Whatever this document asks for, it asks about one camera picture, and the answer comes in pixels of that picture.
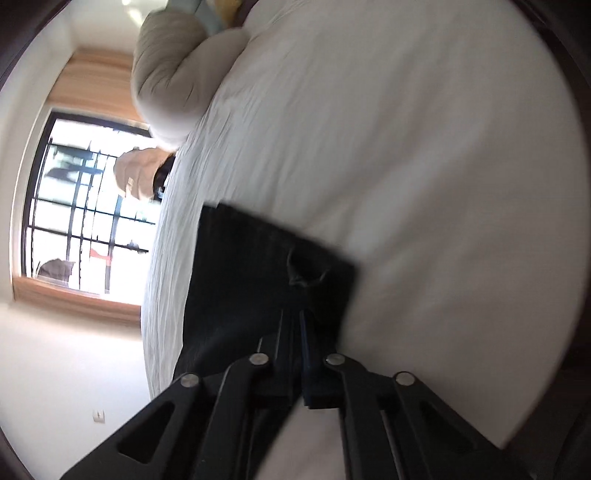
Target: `mattress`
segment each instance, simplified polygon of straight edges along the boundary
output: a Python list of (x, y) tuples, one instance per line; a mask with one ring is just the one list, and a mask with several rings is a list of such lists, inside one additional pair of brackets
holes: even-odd
[[(260, 0), (246, 28), (163, 201), (142, 306), (152, 396), (182, 347), (201, 206), (224, 201), (353, 259), (340, 350), (416, 373), (502, 445), (586, 278), (586, 152), (551, 54), (506, 0)], [(259, 477), (280, 473), (344, 477), (333, 411), (295, 409)]]

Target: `beige jacket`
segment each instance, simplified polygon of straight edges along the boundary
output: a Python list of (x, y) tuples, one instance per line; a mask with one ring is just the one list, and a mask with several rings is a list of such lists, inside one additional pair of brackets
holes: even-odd
[(193, 15), (151, 13), (139, 33), (131, 90), (160, 145), (177, 150), (248, 43), (241, 28), (207, 38)]

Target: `black window frame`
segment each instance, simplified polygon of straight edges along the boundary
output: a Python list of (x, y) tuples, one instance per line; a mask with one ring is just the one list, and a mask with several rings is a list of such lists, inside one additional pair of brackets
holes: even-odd
[[(115, 247), (147, 253), (148, 252), (147, 250), (139, 248), (139, 247), (136, 248), (136, 247), (131, 247), (128, 245), (119, 245), (119, 244), (115, 243), (115, 233), (116, 233), (118, 220), (119, 220), (119, 218), (127, 219), (127, 217), (121, 216), (121, 214), (120, 214), (121, 213), (120, 208), (121, 208), (121, 204), (122, 204), (122, 197), (121, 196), (119, 196), (119, 198), (117, 199), (117, 204), (115, 206), (114, 212), (101, 212), (99, 210), (88, 209), (87, 206), (85, 207), (85, 211), (90, 211), (90, 212), (94, 211), (94, 212), (98, 212), (98, 213), (104, 213), (106, 215), (111, 215), (113, 217), (113, 223), (111, 226), (111, 236), (109, 238), (109, 242), (105, 242), (105, 241), (101, 241), (101, 240), (97, 240), (97, 239), (92, 239), (92, 238), (89, 238), (89, 239), (85, 238), (82, 232), (80, 233), (79, 236), (73, 235), (72, 234), (73, 214), (70, 215), (70, 225), (69, 225), (67, 233), (60, 232), (58, 230), (35, 226), (34, 217), (33, 217), (32, 221), (30, 222), (32, 203), (33, 203), (33, 200), (35, 200), (35, 193), (36, 193), (36, 191), (39, 187), (39, 183), (41, 181), (41, 175), (40, 175), (41, 169), (44, 165), (44, 161), (46, 159), (48, 150), (51, 147), (51, 144), (50, 144), (51, 132), (53, 131), (53, 127), (55, 126), (55, 124), (58, 120), (66, 120), (66, 121), (80, 122), (80, 123), (84, 123), (84, 124), (98, 125), (100, 127), (113, 128), (113, 129), (116, 129), (119, 131), (124, 131), (124, 132), (128, 132), (128, 133), (136, 134), (136, 135), (142, 135), (143, 137), (152, 138), (152, 135), (150, 134), (149, 130), (141, 128), (141, 127), (135, 127), (133, 125), (127, 125), (127, 124), (123, 124), (123, 123), (116, 122), (113, 120), (107, 120), (107, 119), (97, 118), (97, 117), (93, 117), (93, 116), (82, 115), (79, 113), (67, 113), (67, 112), (60, 112), (60, 111), (51, 111), (50, 112), (50, 114), (47, 118), (47, 122), (43, 128), (43, 133), (41, 134), (41, 138), (39, 139), (39, 143), (38, 143), (37, 149), (35, 151), (35, 156), (33, 158), (33, 164), (31, 166), (31, 171), (29, 173), (29, 178), (28, 178), (28, 182), (27, 182), (27, 191), (25, 194), (24, 208), (22, 211), (22, 222), (21, 222), (21, 225), (22, 225), (22, 228), (21, 228), (21, 272), (22, 272), (22, 275), (27, 276), (27, 229), (29, 229), (29, 228), (31, 228), (32, 231), (39, 230), (39, 231), (45, 231), (48, 233), (53, 233), (53, 234), (60, 235), (60, 236), (65, 236), (67, 238), (67, 250), (68, 251), (70, 248), (70, 241), (72, 240), (72, 238), (77, 238), (80, 240), (80, 248), (82, 248), (82, 242), (84, 240), (90, 240), (91, 242), (94, 242), (94, 243), (108, 245), (109, 246), (109, 253), (108, 253), (109, 256), (112, 256), (113, 249)], [(82, 175), (79, 175), (78, 183), (80, 183), (81, 177), (82, 177)], [(76, 195), (74, 195), (74, 200), (72, 202), (74, 205), (65, 205), (65, 204), (62, 204), (61, 202), (57, 202), (55, 200), (49, 201), (49, 203), (54, 203), (57, 205), (65, 205), (65, 206), (71, 207), (72, 212), (74, 212), (75, 208), (80, 208), (75, 205), (76, 204), (75, 197), (76, 197)], [(149, 222), (147, 220), (139, 220), (139, 219), (131, 219), (131, 218), (129, 218), (129, 220), (134, 220), (134, 221), (137, 221), (140, 223), (148, 223), (150, 225), (153, 225), (152, 222)], [(31, 244), (31, 261), (33, 261), (32, 244)], [(108, 292), (110, 290), (111, 266), (107, 265), (106, 269), (107, 269), (107, 271), (105, 273), (105, 292)], [(31, 266), (31, 277), (34, 278), (33, 266)]]

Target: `white wall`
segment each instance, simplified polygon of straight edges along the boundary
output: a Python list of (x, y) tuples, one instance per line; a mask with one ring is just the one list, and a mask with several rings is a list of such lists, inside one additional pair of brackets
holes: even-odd
[[(139, 328), (12, 301), (18, 255), (11, 253), (19, 250), (47, 95), (77, 46), (113, 47), (100, 43), (102, 35), (129, 51), (137, 36), (120, 0), (117, 21), (109, 21), (105, 4), (116, 6), (115, 0), (73, 0), (33, 41), (0, 91), (0, 426), (37, 480), (61, 477), (149, 402)], [(94, 24), (92, 9), (102, 12)], [(96, 409), (105, 411), (105, 424), (93, 422)]]

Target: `black cloth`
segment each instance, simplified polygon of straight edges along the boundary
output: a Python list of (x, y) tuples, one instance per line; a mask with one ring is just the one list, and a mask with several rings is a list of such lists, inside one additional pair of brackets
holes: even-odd
[[(277, 331), (285, 310), (311, 310), (336, 343), (355, 277), (351, 263), (320, 245), (227, 205), (205, 206), (175, 378), (217, 374), (256, 352), (259, 339)], [(289, 413), (255, 413), (249, 478)]]

